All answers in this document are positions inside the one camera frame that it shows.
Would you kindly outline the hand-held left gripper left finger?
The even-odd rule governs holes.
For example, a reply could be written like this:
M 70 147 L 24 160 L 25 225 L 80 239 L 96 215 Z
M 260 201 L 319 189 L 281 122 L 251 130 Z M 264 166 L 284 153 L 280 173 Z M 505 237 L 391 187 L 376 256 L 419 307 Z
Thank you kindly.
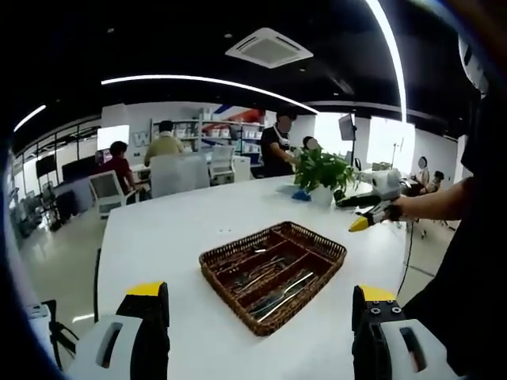
M 77 343 L 69 379 L 167 379 L 169 293 L 165 282 L 127 291 L 117 311 L 100 317 Z

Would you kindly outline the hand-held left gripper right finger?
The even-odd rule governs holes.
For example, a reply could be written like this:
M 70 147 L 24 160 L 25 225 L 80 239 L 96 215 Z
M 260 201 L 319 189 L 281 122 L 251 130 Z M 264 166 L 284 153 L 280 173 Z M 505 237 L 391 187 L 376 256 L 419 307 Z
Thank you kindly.
M 457 379 L 445 346 L 418 320 L 408 319 L 394 295 L 356 285 L 352 345 L 355 379 Z

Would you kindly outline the person's right hand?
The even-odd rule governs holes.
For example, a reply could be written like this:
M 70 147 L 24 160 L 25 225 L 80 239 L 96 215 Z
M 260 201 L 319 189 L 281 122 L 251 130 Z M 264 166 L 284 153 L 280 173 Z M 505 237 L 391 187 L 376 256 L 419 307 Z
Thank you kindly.
M 385 219 L 391 222 L 399 222 L 404 219 L 406 215 L 404 211 L 406 201 L 407 198 L 405 196 L 400 196 L 391 201 L 385 210 Z

